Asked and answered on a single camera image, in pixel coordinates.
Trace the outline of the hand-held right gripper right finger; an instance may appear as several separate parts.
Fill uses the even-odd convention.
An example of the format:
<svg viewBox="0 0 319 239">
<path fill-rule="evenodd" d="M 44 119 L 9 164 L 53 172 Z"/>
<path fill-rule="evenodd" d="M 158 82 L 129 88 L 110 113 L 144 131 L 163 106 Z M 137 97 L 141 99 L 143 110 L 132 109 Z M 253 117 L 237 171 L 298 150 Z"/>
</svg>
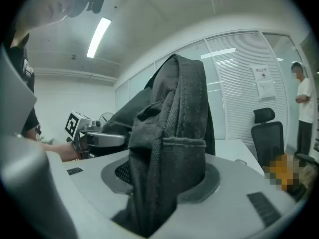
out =
<svg viewBox="0 0 319 239">
<path fill-rule="evenodd" d="M 206 155 L 220 184 L 201 203 L 178 204 L 151 239 L 273 239 L 297 215 L 297 205 L 263 175 L 237 161 Z"/>
</svg>

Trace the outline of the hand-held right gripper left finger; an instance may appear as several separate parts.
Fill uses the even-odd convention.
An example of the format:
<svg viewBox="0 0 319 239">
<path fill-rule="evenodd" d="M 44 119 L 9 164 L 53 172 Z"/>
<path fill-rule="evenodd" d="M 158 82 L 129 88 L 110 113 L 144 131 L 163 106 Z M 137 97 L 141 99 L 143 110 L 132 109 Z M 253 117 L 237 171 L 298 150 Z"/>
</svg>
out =
<svg viewBox="0 0 319 239">
<path fill-rule="evenodd" d="M 64 162 L 67 170 L 81 168 L 82 171 L 70 176 L 80 193 L 104 217 L 111 219 L 126 209 L 132 185 L 116 175 L 119 166 L 128 161 L 129 151 Z"/>
</svg>

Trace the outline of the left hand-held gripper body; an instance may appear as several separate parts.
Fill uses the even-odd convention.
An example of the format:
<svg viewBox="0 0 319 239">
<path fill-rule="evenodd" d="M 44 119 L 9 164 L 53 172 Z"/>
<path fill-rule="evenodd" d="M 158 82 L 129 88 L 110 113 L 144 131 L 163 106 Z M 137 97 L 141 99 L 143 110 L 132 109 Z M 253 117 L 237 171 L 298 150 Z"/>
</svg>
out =
<svg viewBox="0 0 319 239">
<path fill-rule="evenodd" d="M 83 113 L 71 111 L 64 131 L 68 134 L 67 142 L 72 144 L 73 149 L 78 152 L 82 159 L 93 158 L 87 144 L 86 134 L 88 132 L 100 132 L 101 123 Z"/>
</svg>

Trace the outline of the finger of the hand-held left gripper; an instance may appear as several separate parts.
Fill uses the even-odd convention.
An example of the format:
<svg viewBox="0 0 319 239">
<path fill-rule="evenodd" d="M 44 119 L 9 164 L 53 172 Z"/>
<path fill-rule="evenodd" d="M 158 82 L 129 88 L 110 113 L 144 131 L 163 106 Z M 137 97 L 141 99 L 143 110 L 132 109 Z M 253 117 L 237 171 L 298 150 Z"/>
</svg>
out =
<svg viewBox="0 0 319 239">
<path fill-rule="evenodd" d="M 86 133 L 86 142 L 88 146 L 92 147 L 117 147 L 125 143 L 125 137 L 116 134 L 88 132 Z"/>
</svg>

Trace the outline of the black backpack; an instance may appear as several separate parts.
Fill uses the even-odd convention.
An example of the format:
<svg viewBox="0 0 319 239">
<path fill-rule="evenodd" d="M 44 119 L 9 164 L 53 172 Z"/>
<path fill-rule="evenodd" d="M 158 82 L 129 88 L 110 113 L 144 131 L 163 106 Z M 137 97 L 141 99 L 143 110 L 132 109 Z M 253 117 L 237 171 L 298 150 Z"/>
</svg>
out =
<svg viewBox="0 0 319 239">
<path fill-rule="evenodd" d="M 128 156 L 102 170 L 106 185 L 128 196 L 112 220 L 147 238 L 202 182 L 205 156 L 215 152 L 203 63 L 171 55 L 103 132 L 128 138 Z"/>
</svg>

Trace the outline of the person's left forearm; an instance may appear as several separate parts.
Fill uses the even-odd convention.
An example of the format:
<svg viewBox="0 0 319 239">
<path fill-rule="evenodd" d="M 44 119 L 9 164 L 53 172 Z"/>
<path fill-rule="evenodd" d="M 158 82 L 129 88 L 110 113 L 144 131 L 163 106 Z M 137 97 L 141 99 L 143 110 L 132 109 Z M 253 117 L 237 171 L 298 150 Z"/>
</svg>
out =
<svg viewBox="0 0 319 239">
<path fill-rule="evenodd" d="M 43 147 L 45 151 L 57 153 L 63 162 L 68 160 L 68 152 L 67 152 L 68 145 L 67 144 L 49 145 L 49 144 L 41 143 L 41 146 Z"/>
</svg>

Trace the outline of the person's left hand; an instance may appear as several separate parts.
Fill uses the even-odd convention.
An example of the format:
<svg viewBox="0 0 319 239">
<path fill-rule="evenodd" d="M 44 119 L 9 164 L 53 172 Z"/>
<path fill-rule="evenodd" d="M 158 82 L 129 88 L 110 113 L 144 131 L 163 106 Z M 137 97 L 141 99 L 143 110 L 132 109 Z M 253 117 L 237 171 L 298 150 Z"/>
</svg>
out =
<svg viewBox="0 0 319 239">
<path fill-rule="evenodd" d="M 65 154 L 65 161 L 82 159 L 81 154 L 77 152 L 76 149 L 74 149 L 74 146 L 71 142 L 68 142 L 64 145 L 64 154 Z"/>
</svg>

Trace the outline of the standing fan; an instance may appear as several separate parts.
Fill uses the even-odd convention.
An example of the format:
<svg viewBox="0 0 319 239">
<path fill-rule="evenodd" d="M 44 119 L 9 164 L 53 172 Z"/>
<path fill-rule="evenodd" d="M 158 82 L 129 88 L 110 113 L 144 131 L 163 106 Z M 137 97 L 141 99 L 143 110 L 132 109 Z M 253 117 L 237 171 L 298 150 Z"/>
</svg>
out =
<svg viewBox="0 0 319 239">
<path fill-rule="evenodd" d="M 111 118 L 112 118 L 113 114 L 106 112 L 103 113 L 100 117 L 99 117 L 99 122 L 101 127 L 103 127 Z"/>
</svg>

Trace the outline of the white table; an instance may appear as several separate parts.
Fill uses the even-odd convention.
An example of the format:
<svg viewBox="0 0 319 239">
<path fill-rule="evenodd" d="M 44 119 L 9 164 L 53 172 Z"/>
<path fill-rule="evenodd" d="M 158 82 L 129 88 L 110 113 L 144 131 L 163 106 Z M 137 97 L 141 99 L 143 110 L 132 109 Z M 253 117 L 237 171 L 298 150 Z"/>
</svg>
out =
<svg viewBox="0 0 319 239">
<path fill-rule="evenodd" d="M 240 139 L 215 140 L 215 155 L 231 161 L 242 160 L 247 166 L 264 175 L 257 159 Z"/>
</svg>

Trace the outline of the black mesh office chair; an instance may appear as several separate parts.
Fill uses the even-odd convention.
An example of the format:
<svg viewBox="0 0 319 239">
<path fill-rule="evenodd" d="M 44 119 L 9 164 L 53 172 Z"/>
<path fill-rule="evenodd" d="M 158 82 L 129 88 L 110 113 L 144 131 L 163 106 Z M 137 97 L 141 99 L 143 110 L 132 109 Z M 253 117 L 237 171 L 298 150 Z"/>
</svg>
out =
<svg viewBox="0 0 319 239">
<path fill-rule="evenodd" d="M 270 166 L 271 162 L 285 154 L 284 131 L 280 121 L 274 121 L 275 112 L 271 108 L 253 111 L 254 126 L 251 128 L 252 139 L 261 167 Z"/>
</svg>

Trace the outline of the person's black clothing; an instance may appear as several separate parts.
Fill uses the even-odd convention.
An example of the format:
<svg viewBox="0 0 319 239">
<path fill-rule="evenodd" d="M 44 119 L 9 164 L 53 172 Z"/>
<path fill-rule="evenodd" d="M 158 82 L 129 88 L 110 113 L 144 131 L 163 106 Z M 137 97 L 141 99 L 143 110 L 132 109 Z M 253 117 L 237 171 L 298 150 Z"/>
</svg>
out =
<svg viewBox="0 0 319 239">
<path fill-rule="evenodd" d="M 4 39 L 4 47 L 15 70 L 27 87 L 32 91 L 32 93 L 34 93 L 35 73 L 29 64 L 26 49 L 26 44 L 29 40 L 29 33 L 20 40 L 15 38 L 15 33 L 16 31 L 12 30 L 7 35 Z M 31 140 L 37 140 L 36 129 L 38 126 L 39 122 L 35 113 L 35 108 L 33 107 L 26 119 L 21 134 Z"/>
</svg>

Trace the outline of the long ceiling light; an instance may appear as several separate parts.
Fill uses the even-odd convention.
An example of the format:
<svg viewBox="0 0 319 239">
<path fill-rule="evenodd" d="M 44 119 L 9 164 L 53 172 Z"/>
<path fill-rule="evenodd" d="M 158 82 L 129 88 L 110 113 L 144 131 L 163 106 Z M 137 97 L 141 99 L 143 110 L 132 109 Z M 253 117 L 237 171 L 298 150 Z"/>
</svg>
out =
<svg viewBox="0 0 319 239">
<path fill-rule="evenodd" d="M 111 21 L 105 17 L 99 21 L 87 51 L 88 58 L 94 58 L 97 48 L 110 24 Z"/>
</svg>

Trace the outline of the white paper notice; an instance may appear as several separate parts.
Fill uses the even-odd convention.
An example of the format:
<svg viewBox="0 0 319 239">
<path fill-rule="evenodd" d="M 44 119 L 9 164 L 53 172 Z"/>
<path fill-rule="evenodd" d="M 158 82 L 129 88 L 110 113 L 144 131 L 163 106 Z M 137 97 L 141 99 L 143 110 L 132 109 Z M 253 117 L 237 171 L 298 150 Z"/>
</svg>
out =
<svg viewBox="0 0 319 239">
<path fill-rule="evenodd" d="M 250 65 L 255 77 L 259 99 L 276 97 L 275 84 L 268 65 Z"/>
</svg>

